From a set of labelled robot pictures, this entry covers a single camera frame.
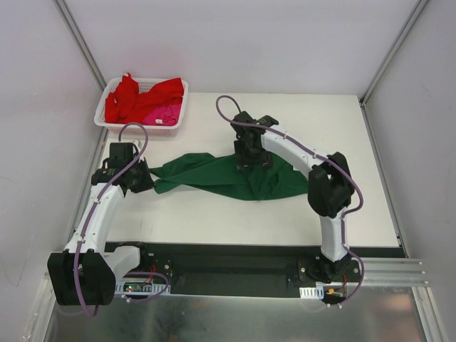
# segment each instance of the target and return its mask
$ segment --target white wall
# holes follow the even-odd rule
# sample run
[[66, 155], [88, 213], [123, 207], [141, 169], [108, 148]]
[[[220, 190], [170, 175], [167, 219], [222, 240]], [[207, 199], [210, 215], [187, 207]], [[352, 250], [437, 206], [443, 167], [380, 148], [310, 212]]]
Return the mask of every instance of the white wall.
[[52, 1], [0, 3], [0, 341], [22, 341], [68, 238], [100, 91]]
[[456, 336], [456, 1], [434, 0], [368, 102], [412, 257], [427, 261]]
[[416, 0], [67, 0], [106, 80], [363, 95]]

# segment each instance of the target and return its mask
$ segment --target white table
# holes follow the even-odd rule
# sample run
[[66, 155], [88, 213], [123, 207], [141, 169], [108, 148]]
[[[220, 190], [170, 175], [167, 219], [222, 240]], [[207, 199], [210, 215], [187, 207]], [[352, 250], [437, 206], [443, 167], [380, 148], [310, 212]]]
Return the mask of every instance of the white table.
[[[215, 156], [234, 153], [235, 134], [215, 110], [217, 93], [190, 93], [182, 126], [174, 138], [150, 137], [149, 167], [188, 152]], [[358, 99], [353, 95], [230, 94], [253, 118], [270, 115], [304, 143], [321, 152], [342, 152], [365, 207], [348, 218], [352, 246], [397, 247], [395, 230], [375, 164]], [[222, 100], [224, 113], [236, 109]], [[117, 140], [110, 133], [108, 143]], [[108, 156], [105, 149], [103, 159]], [[353, 196], [353, 204], [358, 198]], [[187, 186], [157, 195], [127, 194], [116, 213], [108, 241], [193, 244], [319, 245], [318, 215], [306, 195], [264, 202], [244, 202]]]

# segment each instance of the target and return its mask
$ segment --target basket rim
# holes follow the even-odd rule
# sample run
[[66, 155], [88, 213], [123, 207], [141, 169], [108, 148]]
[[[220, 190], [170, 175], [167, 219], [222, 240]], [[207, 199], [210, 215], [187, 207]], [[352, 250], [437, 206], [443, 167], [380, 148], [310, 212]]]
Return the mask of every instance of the basket rim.
[[[172, 78], [145, 78], [145, 77], [132, 77], [133, 80], [139, 82], [163, 82], [163, 81], [168, 81], [172, 80]], [[122, 77], [115, 77], [109, 80], [108, 84], [106, 85], [105, 89], [103, 90], [103, 93], [101, 94], [101, 99], [98, 102], [98, 106], [95, 110], [95, 117], [93, 119], [93, 122], [100, 127], [106, 127], [106, 128], [122, 128], [125, 126], [125, 123], [107, 123], [105, 121], [101, 120], [101, 111], [103, 110], [103, 106], [105, 105], [106, 98], [108, 97], [108, 94], [111, 93], [111, 88], [113, 87], [113, 84], [119, 82], [122, 80]], [[184, 95], [182, 96], [182, 106], [180, 108], [180, 111], [182, 113], [182, 110], [185, 112], [185, 108], [187, 107], [187, 96], [188, 96], [188, 82], [180, 78], [182, 81], [182, 84], [184, 86]], [[153, 130], [175, 130], [179, 128], [179, 126], [182, 124], [182, 120], [184, 118], [184, 115], [179, 115], [179, 120], [177, 123], [173, 126], [160, 126], [160, 125], [143, 125], [145, 129], [153, 129]]]

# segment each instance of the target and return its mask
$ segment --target green cloth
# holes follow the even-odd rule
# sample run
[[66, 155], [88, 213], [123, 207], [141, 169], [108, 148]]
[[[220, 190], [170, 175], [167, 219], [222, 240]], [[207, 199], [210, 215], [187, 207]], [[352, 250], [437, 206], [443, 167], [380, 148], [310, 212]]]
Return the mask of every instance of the green cloth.
[[277, 155], [273, 167], [248, 167], [237, 170], [236, 156], [214, 157], [209, 153], [188, 153], [162, 167], [150, 169], [160, 179], [158, 194], [179, 185], [189, 185], [238, 200], [277, 200], [307, 193], [307, 179]]

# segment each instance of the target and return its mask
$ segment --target laundry basket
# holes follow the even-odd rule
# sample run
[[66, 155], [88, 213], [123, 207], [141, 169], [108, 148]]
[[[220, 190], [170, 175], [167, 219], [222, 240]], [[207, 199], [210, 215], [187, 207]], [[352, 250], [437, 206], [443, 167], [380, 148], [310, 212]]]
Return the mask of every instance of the laundry basket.
[[[121, 123], [106, 123], [105, 121], [105, 107], [106, 107], [106, 98], [108, 97], [109, 93], [112, 93], [121, 82], [122, 78], [117, 77], [113, 78], [111, 81], [108, 82], [103, 94], [101, 95], [100, 102], [98, 103], [98, 107], [95, 111], [95, 124], [101, 127], [106, 127], [107, 129], [113, 132], [119, 132], [120, 129], [124, 126]], [[134, 78], [136, 82], [138, 82], [140, 93], [148, 92], [155, 84], [166, 81], [165, 78]], [[167, 136], [174, 136], [177, 134], [177, 130], [182, 123], [185, 114], [185, 107], [187, 105], [188, 99], [188, 83], [182, 80], [182, 85], [184, 86], [184, 95], [182, 97], [182, 106], [180, 108], [179, 120], [174, 126], [162, 126], [162, 125], [155, 125], [149, 126], [144, 125], [147, 133], [149, 135], [167, 135]], [[125, 129], [125, 134], [135, 134], [135, 135], [142, 135], [144, 134], [143, 130], [141, 130], [138, 126], [129, 126]]]

